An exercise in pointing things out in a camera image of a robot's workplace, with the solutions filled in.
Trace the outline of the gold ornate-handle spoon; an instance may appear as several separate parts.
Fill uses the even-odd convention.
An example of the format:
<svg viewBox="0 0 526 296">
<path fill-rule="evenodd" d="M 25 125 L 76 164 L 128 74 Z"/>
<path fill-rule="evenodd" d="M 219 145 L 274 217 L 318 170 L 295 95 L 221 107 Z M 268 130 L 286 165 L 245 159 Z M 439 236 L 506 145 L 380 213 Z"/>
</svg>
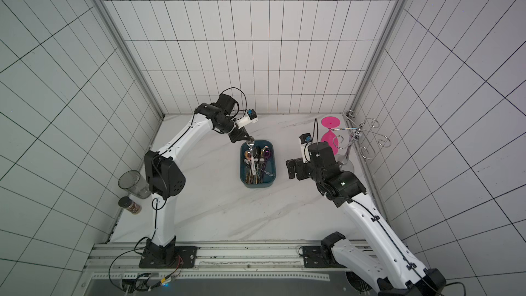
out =
<svg viewBox="0 0 526 296">
<path fill-rule="evenodd" d="M 245 163 L 245 183 L 249 184 L 251 182 L 251 164 L 252 164 L 250 151 L 245 152 L 244 163 Z"/>
</svg>

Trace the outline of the teal storage box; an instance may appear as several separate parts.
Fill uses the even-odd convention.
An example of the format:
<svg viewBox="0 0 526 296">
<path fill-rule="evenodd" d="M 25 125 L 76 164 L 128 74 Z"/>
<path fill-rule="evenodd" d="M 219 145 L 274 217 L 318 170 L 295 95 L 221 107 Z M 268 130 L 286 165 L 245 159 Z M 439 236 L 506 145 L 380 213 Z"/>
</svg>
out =
<svg viewBox="0 0 526 296">
<path fill-rule="evenodd" d="M 250 148 L 241 146 L 240 179 L 250 189 L 270 187 L 277 177 L 275 151 L 270 141 L 255 141 Z"/>
</svg>

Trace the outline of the silver ladle spoon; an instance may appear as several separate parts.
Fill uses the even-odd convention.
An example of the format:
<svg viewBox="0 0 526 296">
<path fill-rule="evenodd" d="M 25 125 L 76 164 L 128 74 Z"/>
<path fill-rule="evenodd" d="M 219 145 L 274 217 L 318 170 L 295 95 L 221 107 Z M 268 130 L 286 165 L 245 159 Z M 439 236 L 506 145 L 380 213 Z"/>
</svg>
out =
<svg viewBox="0 0 526 296">
<path fill-rule="evenodd" d="M 256 175 L 259 174 L 260 171 L 261 150 L 262 148 L 258 146 L 253 148 L 253 165 Z"/>
</svg>

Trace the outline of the gold slim spoon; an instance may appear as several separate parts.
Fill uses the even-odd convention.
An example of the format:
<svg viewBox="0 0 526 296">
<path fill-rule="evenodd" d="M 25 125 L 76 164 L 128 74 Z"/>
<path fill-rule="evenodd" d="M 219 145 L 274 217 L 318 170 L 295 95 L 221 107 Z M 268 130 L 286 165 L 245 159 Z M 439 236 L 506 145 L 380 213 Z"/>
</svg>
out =
<svg viewBox="0 0 526 296">
<path fill-rule="evenodd" d="M 261 152 L 258 156 L 257 160 L 257 173 L 258 173 L 258 183 L 262 184 L 264 182 L 264 164 L 266 163 L 266 160 L 264 158 L 264 154 Z"/>
</svg>

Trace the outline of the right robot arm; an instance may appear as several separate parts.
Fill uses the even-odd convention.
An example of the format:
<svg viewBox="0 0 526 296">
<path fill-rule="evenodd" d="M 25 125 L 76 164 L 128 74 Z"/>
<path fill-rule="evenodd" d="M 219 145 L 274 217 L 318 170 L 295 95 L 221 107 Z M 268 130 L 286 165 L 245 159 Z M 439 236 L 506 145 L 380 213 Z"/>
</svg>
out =
<svg viewBox="0 0 526 296">
<path fill-rule="evenodd" d="M 321 241 L 326 264 L 347 268 L 378 295 L 441 295 L 445 277 L 404 245 L 363 183 L 354 173 L 341 170 L 326 142 L 302 142 L 301 157 L 287 160 L 286 166 L 291 179 L 313 180 L 318 192 L 349 216 L 375 254 L 371 257 L 334 232 Z"/>
</svg>

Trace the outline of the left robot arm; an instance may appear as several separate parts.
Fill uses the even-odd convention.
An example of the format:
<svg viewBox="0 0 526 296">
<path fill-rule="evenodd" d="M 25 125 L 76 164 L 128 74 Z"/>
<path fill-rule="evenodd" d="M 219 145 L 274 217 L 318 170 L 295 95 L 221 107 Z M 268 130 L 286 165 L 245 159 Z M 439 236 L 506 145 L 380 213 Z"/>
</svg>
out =
<svg viewBox="0 0 526 296">
<path fill-rule="evenodd" d="M 186 178 L 179 166 L 186 155 L 209 132 L 227 135 L 232 143 L 250 141 L 246 126 L 258 121 L 254 109 L 246 108 L 241 118 L 237 101 L 224 93 L 215 103 L 202 103 L 188 124 L 168 143 L 156 151 L 149 150 L 144 157 L 145 179 L 151 191 L 154 232 L 145 239 L 139 267 L 164 269 L 180 265 L 180 248 L 176 246 L 175 206 Z"/>
</svg>

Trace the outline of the pink plastic goblet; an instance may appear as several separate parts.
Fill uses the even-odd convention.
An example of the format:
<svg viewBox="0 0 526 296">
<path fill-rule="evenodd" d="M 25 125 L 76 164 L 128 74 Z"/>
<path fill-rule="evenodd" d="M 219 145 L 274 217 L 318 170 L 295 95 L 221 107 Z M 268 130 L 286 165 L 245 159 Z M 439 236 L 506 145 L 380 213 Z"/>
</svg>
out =
<svg viewBox="0 0 526 296">
<path fill-rule="evenodd" d="M 321 124 L 327 128 L 326 133 L 321 137 L 321 142 L 327 143 L 331 147 L 333 154 L 337 155 L 339 140 L 334 130 L 340 126 L 340 119 L 335 116 L 326 116 L 321 120 Z"/>
</svg>

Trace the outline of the clear drinking glass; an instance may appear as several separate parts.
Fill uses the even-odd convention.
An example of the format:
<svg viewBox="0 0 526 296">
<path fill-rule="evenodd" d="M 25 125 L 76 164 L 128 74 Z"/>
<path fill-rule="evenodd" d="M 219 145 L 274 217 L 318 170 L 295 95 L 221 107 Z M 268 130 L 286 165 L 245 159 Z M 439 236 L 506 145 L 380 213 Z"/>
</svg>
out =
<svg viewBox="0 0 526 296">
<path fill-rule="evenodd" d="M 151 196 L 149 185 L 141 173 L 136 170 L 125 172 L 118 181 L 119 188 L 127 193 L 145 200 Z"/>
</svg>

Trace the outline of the spice shaker bottle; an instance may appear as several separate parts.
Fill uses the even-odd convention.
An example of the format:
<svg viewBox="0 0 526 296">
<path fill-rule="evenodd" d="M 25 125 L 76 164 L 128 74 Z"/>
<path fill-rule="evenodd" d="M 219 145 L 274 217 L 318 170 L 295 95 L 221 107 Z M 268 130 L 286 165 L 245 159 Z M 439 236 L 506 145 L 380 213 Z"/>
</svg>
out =
<svg viewBox="0 0 526 296">
<path fill-rule="evenodd" d="M 118 204 L 121 208 L 127 210 L 133 215 L 137 215 L 141 212 L 142 207 L 140 204 L 136 203 L 130 197 L 125 196 L 119 199 Z"/>
</svg>

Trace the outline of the aluminium mounting rail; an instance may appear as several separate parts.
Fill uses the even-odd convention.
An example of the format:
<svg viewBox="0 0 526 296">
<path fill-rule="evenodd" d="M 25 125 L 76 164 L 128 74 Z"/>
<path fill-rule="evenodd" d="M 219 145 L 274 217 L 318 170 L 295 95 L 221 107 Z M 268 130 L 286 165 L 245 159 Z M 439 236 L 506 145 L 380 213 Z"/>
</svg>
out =
<svg viewBox="0 0 526 296">
<path fill-rule="evenodd" d="M 388 275 L 379 252 L 362 240 L 344 240 L 331 251 L 318 241 L 183 242 L 172 250 L 146 253 L 145 244 L 95 245 L 78 286 L 106 281 L 112 286 L 138 278 L 151 283 L 171 280 L 307 280 L 333 282 L 351 271 L 352 259 L 367 257 L 367 273 Z"/>
</svg>

